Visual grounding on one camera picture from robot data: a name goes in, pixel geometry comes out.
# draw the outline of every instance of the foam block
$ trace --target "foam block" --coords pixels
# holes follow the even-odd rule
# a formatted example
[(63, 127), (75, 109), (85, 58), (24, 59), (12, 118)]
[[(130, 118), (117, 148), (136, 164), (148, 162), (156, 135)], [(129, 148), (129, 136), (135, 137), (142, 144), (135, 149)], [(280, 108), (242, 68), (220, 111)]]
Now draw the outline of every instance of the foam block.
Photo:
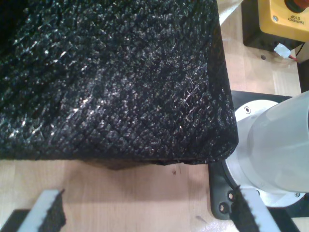
[(199, 164), (235, 149), (216, 0), (0, 6), (0, 159)]

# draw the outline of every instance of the emergency stop label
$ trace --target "emergency stop label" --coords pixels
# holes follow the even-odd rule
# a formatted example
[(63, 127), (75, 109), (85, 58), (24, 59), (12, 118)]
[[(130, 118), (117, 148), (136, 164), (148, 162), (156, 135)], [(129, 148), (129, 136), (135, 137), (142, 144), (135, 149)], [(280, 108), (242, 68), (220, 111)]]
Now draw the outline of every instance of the emergency stop label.
[(294, 22), (294, 23), (299, 23), (299, 24), (305, 24), (304, 21), (299, 16), (292, 15), (291, 17), (288, 18), (289, 21)]

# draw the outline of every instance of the black mounting plate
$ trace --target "black mounting plate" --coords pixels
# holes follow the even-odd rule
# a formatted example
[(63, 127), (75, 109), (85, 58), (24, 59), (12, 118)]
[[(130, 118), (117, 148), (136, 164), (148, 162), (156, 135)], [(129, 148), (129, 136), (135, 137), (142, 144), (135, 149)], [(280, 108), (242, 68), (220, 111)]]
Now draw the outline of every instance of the black mounting plate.
[[(242, 105), (255, 100), (270, 100), (274, 102), (283, 102), (291, 97), (250, 93), (241, 91), (232, 91), (232, 99), (234, 108), (237, 110)], [(232, 200), (229, 199), (229, 193), (233, 193), (233, 188), (236, 186), (230, 176), (226, 175), (225, 161), (210, 163), (209, 170), (209, 185), (211, 198), (211, 212), (216, 219), (229, 220), (229, 209), (231, 208)], [(228, 210), (220, 211), (220, 206), (224, 205)], [(280, 214), (278, 208), (268, 208), (271, 214)], [(306, 194), (301, 200), (293, 205), (284, 208), (291, 218), (306, 218), (309, 217), (309, 195)]]

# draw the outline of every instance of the wooden table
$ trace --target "wooden table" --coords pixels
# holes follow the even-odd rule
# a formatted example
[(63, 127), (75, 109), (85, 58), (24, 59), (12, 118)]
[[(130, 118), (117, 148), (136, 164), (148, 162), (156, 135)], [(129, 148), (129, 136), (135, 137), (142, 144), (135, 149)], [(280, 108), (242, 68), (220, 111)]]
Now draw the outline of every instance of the wooden table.
[[(222, 34), (233, 90), (300, 93), (294, 61), (243, 45), (240, 8)], [(207, 165), (111, 171), (79, 161), (0, 161), (0, 228), (14, 209), (31, 208), (44, 189), (56, 188), (66, 190), (63, 232), (237, 231), (210, 213)], [(306, 218), (295, 222), (309, 231)]]

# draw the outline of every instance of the yellow box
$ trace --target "yellow box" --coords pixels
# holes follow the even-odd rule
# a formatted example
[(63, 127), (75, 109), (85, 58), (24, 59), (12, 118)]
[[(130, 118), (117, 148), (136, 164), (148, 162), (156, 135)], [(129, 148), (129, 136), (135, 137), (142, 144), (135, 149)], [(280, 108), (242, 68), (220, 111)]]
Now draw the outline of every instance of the yellow box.
[(309, 41), (309, 8), (298, 14), (290, 11), (284, 0), (259, 0), (258, 11), (262, 32)]

